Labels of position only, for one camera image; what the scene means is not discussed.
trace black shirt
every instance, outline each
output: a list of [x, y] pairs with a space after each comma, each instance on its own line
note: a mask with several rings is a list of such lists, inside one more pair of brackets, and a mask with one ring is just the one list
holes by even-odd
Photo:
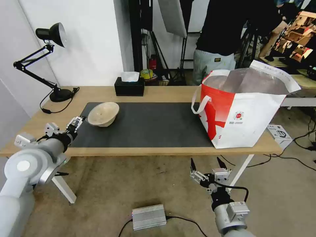
[[282, 16], [273, 0], [210, 0], [197, 49], [223, 56], [235, 53], [247, 20], [266, 35], [281, 23]]

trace gray pants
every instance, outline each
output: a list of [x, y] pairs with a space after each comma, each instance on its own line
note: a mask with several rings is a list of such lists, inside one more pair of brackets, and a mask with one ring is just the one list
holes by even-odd
[[193, 80], [187, 82], [189, 86], [198, 86], [212, 70], [234, 70], [236, 62], [234, 54], [222, 56], [196, 49], [193, 55]]

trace silver power supply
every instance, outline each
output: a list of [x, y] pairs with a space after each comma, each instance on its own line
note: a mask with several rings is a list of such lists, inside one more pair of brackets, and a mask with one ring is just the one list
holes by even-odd
[[133, 209], [133, 229], [140, 230], [167, 223], [164, 205], [154, 205]]

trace lamp arm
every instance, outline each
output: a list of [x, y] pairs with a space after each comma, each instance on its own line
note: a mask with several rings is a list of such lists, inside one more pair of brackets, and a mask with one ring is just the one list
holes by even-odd
[[[37, 54], [37, 53], [39, 53], [39, 52], [41, 52], [41, 51], [43, 51], [43, 50], [45, 50], [45, 49], [48, 50], [47, 53], [41, 55], [41, 56], [38, 57], [38, 58], [29, 59], [30, 57], [34, 56], [35, 54]], [[39, 77], [38, 75], [36, 75], [36, 74], [34, 74], [34, 73], [32, 73], [32, 72], [30, 72], [29, 70], [26, 69], [27, 66], [31, 65], [32, 63], [35, 63], [36, 61], [40, 60], [41, 58], [44, 58], [44, 57], [47, 56], [48, 54], [51, 54], [53, 51], [54, 51], [54, 45], [52, 45], [52, 44], [46, 44], [46, 45], [45, 45], [44, 47], [42, 47], [41, 49], [35, 51], [34, 53], [32, 53], [32, 54], [28, 55], [27, 57], [21, 59], [20, 61], [14, 62], [14, 63], [13, 63], [13, 66], [14, 66], [14, 68], [20, 70], [21, 72], [24, 72], [25, 74], [31, 76], [32, 78], [34, 78], [34, 79], [40, 81], [40, 82], [43, 83], [43, 84], [49, 86], [50, 88], [52, 88], [52, 89], [53, 89], [53, 88], [54, 88], [54, 89], [57, 89], [57, 84], [51, 83], [51, 82], [45, 80], [44, 78], [41, 78], [41, 77]]]

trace fire extinguisher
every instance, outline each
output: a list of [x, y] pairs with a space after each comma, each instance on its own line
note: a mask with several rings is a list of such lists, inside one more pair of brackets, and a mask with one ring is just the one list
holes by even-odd
[[152, 54], [149, 59], [149, 69], [155, 70], [157, 68], [157, 57], [155, 54]]

